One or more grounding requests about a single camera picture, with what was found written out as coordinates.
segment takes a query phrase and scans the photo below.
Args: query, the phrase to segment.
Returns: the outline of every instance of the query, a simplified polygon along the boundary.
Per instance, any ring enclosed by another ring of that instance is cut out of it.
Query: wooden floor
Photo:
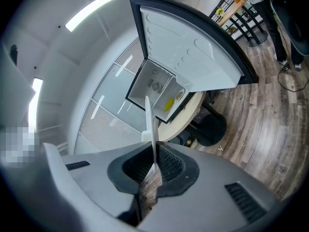
[[[297,93],[279,85],[281,65],[274,59],[270,36],[256,47],[248,47],[244,38],[237,42],[260,81],[219,92],[213,107],[226,118],[226,134],[218,144],[198,145],[196,150],[230,160],[283,199],[299,186],[308,166],[309,85]],[[280,81],[289,89],[299,89],[309,78],[309,59],[305,58],[301,72],[290,64],[291,70],[281,73]]]

